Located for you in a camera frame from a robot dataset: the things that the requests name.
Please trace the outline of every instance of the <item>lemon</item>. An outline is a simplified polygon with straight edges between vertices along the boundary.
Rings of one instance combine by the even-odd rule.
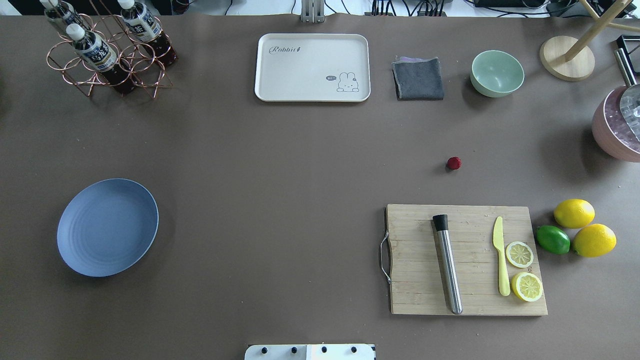
[[[510,243],[505,253],[507,260],[517,268],[527,268],[533,263],[533,251],[521,241]]]
[[[511,289],[520,300],[536,301],[542,297],[542,281],[530,272],[520,272],[511,278]]]
[[[568,199],[556,206],[554,217],[560,226],[579,229],[589,225],[596,217],[596,212],[586,200]]]
[[[589,225],[575,235],[573,249],[587,258],[602,256],[616,246],[613,230],[602,224]]]

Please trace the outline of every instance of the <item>rabbit cartoon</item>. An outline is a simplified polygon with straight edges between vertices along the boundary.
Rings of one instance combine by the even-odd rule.
[[[359,92],[356,74],[349,72],[340,73],[340,81],[338,82],[338,92]]]

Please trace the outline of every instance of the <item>green lime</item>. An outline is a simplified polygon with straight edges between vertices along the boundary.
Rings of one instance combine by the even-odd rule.
[[[536,232],[536,240],[540,247],[554,254],[566,254],[569,252],[569,236],[555,226],[543,225]]]

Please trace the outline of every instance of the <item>yellow knife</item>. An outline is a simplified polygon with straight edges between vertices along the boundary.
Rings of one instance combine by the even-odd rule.
[[[507,261],[504,258],[504,238],[502,237],[502,217],[495,219],[493,226],[493,246],[498,250],[498,289],[502,296],[509,296],[509,275],[507,274]]]

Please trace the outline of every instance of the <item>blue plate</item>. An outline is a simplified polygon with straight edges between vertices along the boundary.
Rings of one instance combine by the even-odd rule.
[[[157,229],[158,207],[151,193],[135,181],[107,179],[69,202],[58,225],[58,249],[80,274],[109,276],[140,260]]]

